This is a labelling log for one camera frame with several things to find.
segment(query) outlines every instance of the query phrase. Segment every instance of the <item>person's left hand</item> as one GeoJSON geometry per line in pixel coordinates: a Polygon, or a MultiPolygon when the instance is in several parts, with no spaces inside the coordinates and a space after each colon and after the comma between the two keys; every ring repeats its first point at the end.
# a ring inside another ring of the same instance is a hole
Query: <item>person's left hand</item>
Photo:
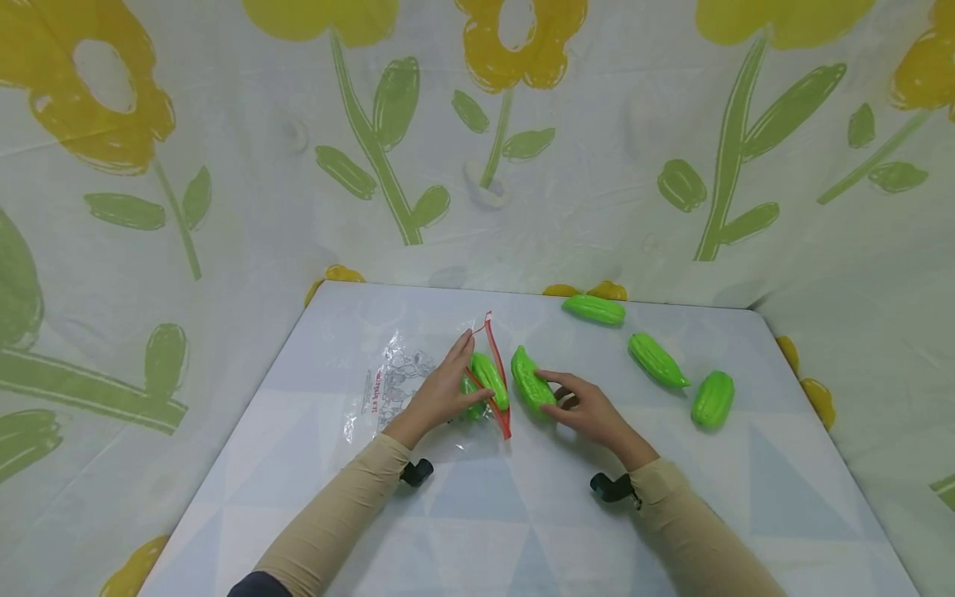
{"type": "Polygon", "coordinates": [[[472,334],[467,330],[457,339],[441,364],[414,393],[408,407],[382,433],[413,450],[426,433],[441,423],[459,415],[472,404],[494,397],[492,390],[478,390],[467,395],[461,393],[461,377],[475,350],[472,334]]]}

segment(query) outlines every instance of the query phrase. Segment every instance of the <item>yellow flower petal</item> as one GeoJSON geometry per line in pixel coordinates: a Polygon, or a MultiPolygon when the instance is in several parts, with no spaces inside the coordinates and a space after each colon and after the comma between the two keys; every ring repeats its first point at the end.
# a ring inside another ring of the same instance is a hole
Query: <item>yellow flower petal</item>
{"type": "Polygon", "coordinates": [[[149,35],[121,0],[0,0],[0,86],[29,91],[33,116],[68,151],[113,174],[142,174],[155,141],[176,126],[172,101],[153,80],[149,35]],[[73,63],[85,39],[108,43],[128,71],[136,106],[114,112],[73,63]]]}
{"type": "Polygon", "coordinates": [[[769,26],[779,50],[814,48],[848,32],[875,0],[698,0],[696,28],[709,41],[742,43],[769,26]]]}
{"type": "Polygon", "coordinates": [[[698,0],[696,29],[714,44],[735,46],[769,23],[772,4],[769,0],[698,0]]]}
{"type": "Polygon", "coordinates": [[[799,383],[813,405],[813,410],[819,416],[819,420],[822,421],[822,426],[826,428],[826,431],[832,429],[836,424],[836,409],[833,407],[833,395],[829,392],[829,388],[812,377],[806,377],[799,383]]]}
{"type": "Polygon", "coordinates": [[[771,0],[770,43],[779,50],[814,48],[842,37],[875,0],[771,0]]]}
{"type": "Polygon", "coordinates": [[[470,15],[464,28],[464,59],[486,92],[498,93],[522,80],[553,89],[567,70],[563,47],[584,24],[586,0],[533,0],[535,25],[519,50],[504,47],[498,35],[504,0],[456,0],[470,15]]]}
{"type": "Polygon", "coordinates": [[[136,597],[168,541],[169,536],[162,535],[134,551],[99,590],[99,597],[136,597]]]}
{"type": "Polygon", "coordinates": [[[618,284],[614,284],[609,280],[604,280],[594,288],[591,288],[587,291],[587,294],[591,296],[598,296],[608,301],[626,300],[626,288],[618,284]]]}
{"type": "Polygon", "coordinates": [[[935,0],[929,18],[942,35],[955,34],[955,0],[935,0]]]}
{"type": "Polygon", "coordinates": [[[579,290],[567,284],[552,284],[545,288],[541,294],[544,296],[574,296],[580,293],[579,290]]]}
{"type": "Polygon", "coordinates": [[[348,0],[334,5],[331,24],[349,48],[373,46],[391,37],[398,19],[398,0],[348,0]]]}
{"type": "Polygon", "coordinates": [[[796,377],[799,377],[799,351],[796,349],[793,339],[789,336],[779,336],[776,338],[776,344],[779,345],[779,349],[782,351],[782,355],[786,357],[786,362],[793,369],[793,373],[796,374],[796,377]]]}
{"type": "Polygon", "coordinates": [[[365,277],[345,266],[334,265],[325,270],[326,280],[337,280],[339,282],[364,282],[365,277]]]}
{"type": "Polygon", "coordinates": [[[335,0],[243,0],[242,3],[256,27],[286,41],[308,41],[321,35],[339,4],[335,0]]]}
{"type": "Polygon", "coordinates": [[[892,103],[934,110],[955,103],[955,37],[930,30],[909,48],[892,78],[892,103]]]}
{"type": "Polygon", "coordinates": [[[305,294],[305,306],[308,307],[308,303],[311,302],[312,297],[315,296],[315,292],[318,290],[318,287],[322,286],[322,283],[325,282],[325,278],[321,280],[316,280],[315,284],[311,285],[311,288],[308,289],[308,292],[305,294]]]}

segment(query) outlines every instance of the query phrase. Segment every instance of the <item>red zipper seal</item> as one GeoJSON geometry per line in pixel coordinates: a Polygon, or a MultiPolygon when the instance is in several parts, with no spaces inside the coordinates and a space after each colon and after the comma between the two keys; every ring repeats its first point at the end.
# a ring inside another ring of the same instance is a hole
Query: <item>red zipper seal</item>
{"type": "MultiPolygon", "coordinates": [[[[475,383],[479,390],[484,389],[484,385],[478,381],[478,378],[475,377],[474,372],[471,371],[470,367],[464,368],[465,374],[471,378],[471,381],[475,383]]],[[[498,420],[498,425],[500,425],[500,432],[504,435],[504,439],[511,438],[511,409],[507,409],[503,413],[498,408],[498,403],[494,401],[494,398],[487,399],[488,405],[491,407],[491,412],[494,413],[494,418],[498,420]]]]}
{"type": "MultiPolygon", "coordinates": [[[[507,375],[504,374],[504,364],[500,360],[500,352],[498,351],[498,344],[494,341],[494,334],[491,332],[491,311],[488,311],[484,315],[484,325],[475,330],[475,333],[485,330],[487,333],[487,342],[491,345],[491,354],[494,356],[494,364],[498,368],[498,374],[500,375],[500,380],[504,382],[504,390],[507,390],[507,375]]],[[[465,367],[464,372],[467,373],[468,377],[471,378],[471,381],[475,382],[475,385],[480,389],[484,389],[484,386],[481,382],[478,381],[478,378],[475,377],[474,372],[471,371],[471,368],[465,367]]],[[[494,418],[498,420],[498,425],[500,425],[500,432],[504,435],[504,440],[511,438],[511,409],[507,409],[503,413],[498,408],[498,403],[495,402],[494,398],[488,398],[487,403],[491,406],[491,412],[494,413],[494,418]]]]}

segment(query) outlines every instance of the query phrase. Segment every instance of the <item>geometric pattern tablecloth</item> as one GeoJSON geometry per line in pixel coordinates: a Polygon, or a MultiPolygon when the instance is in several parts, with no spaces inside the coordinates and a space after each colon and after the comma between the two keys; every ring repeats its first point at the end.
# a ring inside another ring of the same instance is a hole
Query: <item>geometric pattern tablecloth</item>
{"type": "MultiPolygon", "coordinates": [[[[598,383],[790,595],[917,595],[758,315],[627,303],[613,330],[572,318],[561,300],[324,283],[140,595],[225,595],[334,475],[343,410],[360,399],[383,335],[445,333],[450,342],[455,325],[489,309],[505,361],[524,344],[542,366],[598,383]],[[655,386],[630,359],[636,331],[680,362],[694,382],[686,396],[655,386]],[[690,421],[689,401],[713,369],[732,375],[736,400],[709,435],[690,421]]],[[[589,491],[594,473],[615,477],[619,465],[566,429],[536,426],[512,402],[510,445],[436,463],[417,490],[402,484],[330,594],[674,594],[632,507],[605,506],[589,491]]]]}

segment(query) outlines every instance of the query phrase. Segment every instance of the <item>beige sleeve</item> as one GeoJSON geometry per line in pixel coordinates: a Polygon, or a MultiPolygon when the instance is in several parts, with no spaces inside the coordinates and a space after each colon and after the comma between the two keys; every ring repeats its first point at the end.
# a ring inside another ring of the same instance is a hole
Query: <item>beige sleeve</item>
{"type": "Polygon", "coordinates": [[[256,570],[292,597],[323,594],[398,485],[411,452],[379,434],[272,542],[256,570]]]}
{"type": "Polygon", "coordinates": [[[696,495],[675,464],[659,458],[630,472],[630,484],[643,525],[682,591],[785,597],[766,566],[696,495]]]}

